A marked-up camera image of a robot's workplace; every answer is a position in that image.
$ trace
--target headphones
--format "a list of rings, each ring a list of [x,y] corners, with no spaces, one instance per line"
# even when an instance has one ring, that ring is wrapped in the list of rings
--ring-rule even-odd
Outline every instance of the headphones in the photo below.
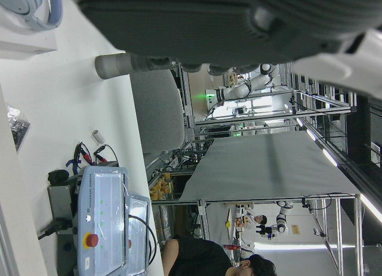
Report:
[[[42,0],[0,0],[0,4],[18,14],[33,30],[51,30],[61,23],[61,0],[50,0],[49,18],[46,23],[35,16],[36,10],[42,4]]]

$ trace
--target black hair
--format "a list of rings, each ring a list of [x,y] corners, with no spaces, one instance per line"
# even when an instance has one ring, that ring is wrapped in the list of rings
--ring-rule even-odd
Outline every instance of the black hair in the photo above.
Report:
[[[267,217],[263,215],[263,220],[260,222],[260,224],[267,224]]]
[[[277,276],[275,264],[261,255],[253,254],[246,260],[251,262],[249,267],[253,268],[255,276]]]

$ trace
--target red emergency stop button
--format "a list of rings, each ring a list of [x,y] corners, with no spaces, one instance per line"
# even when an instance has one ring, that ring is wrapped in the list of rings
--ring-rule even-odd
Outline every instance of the red emergency stop button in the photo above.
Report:
[[[98,235],[97,234],[90,234],[86,238],[86,245],[89,247],[95,247],[98,244]]]

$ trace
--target black shirt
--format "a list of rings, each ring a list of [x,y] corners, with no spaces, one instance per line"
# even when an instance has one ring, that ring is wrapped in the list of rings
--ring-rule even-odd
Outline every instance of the black shirt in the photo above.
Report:
[[[215,242],[189,237],[178,238],[179,254],[170,276],[225,276],[232,267],[223,248]]]

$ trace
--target glass panel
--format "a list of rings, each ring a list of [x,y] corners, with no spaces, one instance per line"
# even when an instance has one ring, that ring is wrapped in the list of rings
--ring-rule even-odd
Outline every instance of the glass panel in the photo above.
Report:
[[[94,232],[95,274],[106,276],[122,266],[125,259],[124,176],[95,174]]]

